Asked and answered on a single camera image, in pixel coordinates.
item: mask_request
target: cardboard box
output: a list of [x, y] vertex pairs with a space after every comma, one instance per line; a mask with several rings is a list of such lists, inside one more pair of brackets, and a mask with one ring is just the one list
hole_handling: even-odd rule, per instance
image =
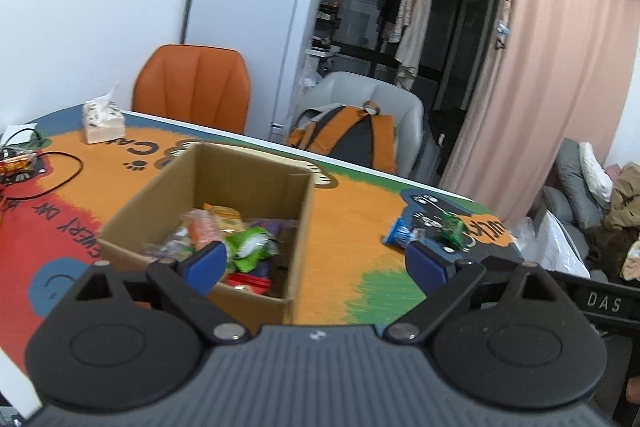
[[204, 203], [236, 208], [245, 219], [296, 219], [298, 228], [273, 258], [272, 287], [279, 298], [246, 293], [219, 283], [208, 298], [254, 333], [262, 324], [290, 323], [298, 296], [311, 208], [307, 169], [250, 152], [198, 143], [140, 190], [98, 231], [100, 252], [117, 270], [141, 270], [152, 259], [146, 243], [160, 243], [180, 225], [180, 216]]

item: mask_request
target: curtain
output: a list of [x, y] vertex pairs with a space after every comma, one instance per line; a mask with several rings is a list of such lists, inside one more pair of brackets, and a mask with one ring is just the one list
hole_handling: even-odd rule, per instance
[[508, 225], [529, 210], [563, 137], [601, 161], [631, 78], [640, 0], [501, 0], [491, 43], [441, 188]]

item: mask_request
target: white refrigerator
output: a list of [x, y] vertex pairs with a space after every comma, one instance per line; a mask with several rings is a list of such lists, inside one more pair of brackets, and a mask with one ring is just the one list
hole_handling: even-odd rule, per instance
[[244, 133], [282, 141], [302, 92], [320, 0], [191, 0], [185, 44], [238, 51], [251, 78]]

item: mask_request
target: red painted area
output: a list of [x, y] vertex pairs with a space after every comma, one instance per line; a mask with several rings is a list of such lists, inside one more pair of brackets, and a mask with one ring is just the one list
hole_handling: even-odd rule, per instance
[[[27, 196], [42, 190], [38, 178], [8, 187], [5, 195]], [[34, 274], [60, 257], [92, 263], [98, 257], [92, 237], [100, 224], [55, 194], [5, 201], [0, 216], [0, 346], [24, 368], [24, 348], [42, 322], [28, 296]]]

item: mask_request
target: orange chair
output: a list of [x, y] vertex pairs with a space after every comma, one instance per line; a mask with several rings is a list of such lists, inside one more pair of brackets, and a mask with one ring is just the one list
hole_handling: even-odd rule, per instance
[[169, 44], [140, 71], [133, 110], [242, 134], [250, 92], [238, 52]]

